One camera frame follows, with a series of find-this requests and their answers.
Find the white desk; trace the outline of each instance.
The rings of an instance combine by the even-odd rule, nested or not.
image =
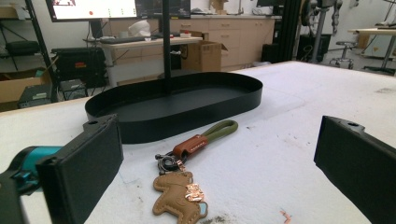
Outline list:
[[[370,69],[373,71],[381,71],[381,72],[386,72],[386,73],[395,75],[395,69],[387,68],[387,63],[388,63],[389,56],[392,52],[393,45],[396,40],[396,29],[370,28],[370,29],[352,29],[352,30],[348,30],[348,31],[351,33],[357,33],[357,34],[363,34],[363,35],[391,35],[392,38],[390,39],[387,53],[385,54],[385,58],[384,58],[384,61],[382,62],[381,67],[364,66],[363,69]]]
[[[262,81],[262,103],[232,117],[239,129],[186,163],[209,205],[201,223],[218,217],[225,223],[281,224],[282,209],[290,224],[369,223],[315,165],[318,131],[323,115],[348,119],[396,147],[396,78],[297,62],[238,73]],[[0,113],[0,171],[25,147],[62,146],[81,133],[86,100]],[[154,155],[208,127],[124,145],[119,174],[87,223],[176,223],[171,215],[151,212],[161,195],[152,187],[158,175]],[[50,223],[41,192],[23,202],[31,223]]]
[[[197,43],[202,40],[201,37],[180,38],[174,37],[170,39],[171,45],[183,45]],[[151,41],[138,41],[124,44],[102,44],[101,48],[104,50],[106,56],[107,74],[110,82],[110,87],[118,86],[118,82],[129,80],[136,77],[144,77],[163,73],[163,60],[149,60],[141,63],[128,63],[115,65],[113,63],[112,50],[116,49],[142,49],[163,46],[162,39],[155,39]]]

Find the wall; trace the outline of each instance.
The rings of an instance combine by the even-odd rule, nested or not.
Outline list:
[[[2,0],[1,5],[6,5],[10,2],[24,6],[24,0]],[[250,14],[252,9],[255,8],[257,0],[243,0],[242,7],[245,14]],[[348,33],[348,29],[352,28],[365,28],[372,27],[376,22],[382,21],[385,18],[389,3],[380,0],[360,0],[358,7],[349,8],[350,0],[344,0],[344,5],[340,11],[340,24],[338,27],[338,34],[332,37],[330,49],[338,48],[335,46],[337,40],[353,40],[356,36]],[[43,33],[46,46],[50,52],[55,48],[73,48],[84,47],[85,42],[82,39],[86,38],[88,33],[88,23],[85,21],[80,22],[51,22],[50,14],[48,13],[45,0],[33,0],[35,12],[40,23],[41,31]],[[208,0],[191,0],[191,7],[199,7],[200,9],[209,8]],[[238,0],[229,0],[224,4],[224,8],[229,13],[236,13],[239,8]],[[260,8],[263,13],[270,13],[268,7]],[[332,32],[332,8],[327,13],[323,33],[329,34]],[[9,26],[17,33],[24,37],[34,40],[35,33],[29,21],[13,21]],[[10,40],[20,40],[14,35],[6,34]],[[5,41],[0,36],[0,46],[4,46]],[[37,57],[18,57],[16,58],[20,70],[35,67],[38,65],[43,66],[44,62]],[[0,59],[0,72],[15,71],[12,61],[8,59]]]

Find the oval black tray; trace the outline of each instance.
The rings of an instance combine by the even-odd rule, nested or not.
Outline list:
[[[123,144],[147,143],[249,111],[262,83],[234,73],[207,72],[119,86],[93,96],[88,119],[118,114]]]

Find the computer screen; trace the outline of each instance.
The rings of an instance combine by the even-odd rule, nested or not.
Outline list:
[[[46,0],[52,21],[136,18],[134,0]]]
[[[137,17],[141,19],[160,19],[163,15],[163,0],[134,0]],[[191,0],[169,0],[170,19],[189,19]]]
[[[285,5],[286,0],[258,0],[256,7],[280,7]]]

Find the brown leather keychain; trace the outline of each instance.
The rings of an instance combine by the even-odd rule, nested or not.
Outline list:
[[[198,184],[192,181],[192,173],[186,171],[187,158],[207,144],[225,135],[233,133],[238,123],[224,120],[202,134],[175,146],[166,155],[156,155],[160,176],[155,178],[153,186],[163,194],[155,202],[152,212],[160,215],[169,212],[178,217],[177,224],[193,224],[207,216],[207,203],[203,202],[204,193]]]

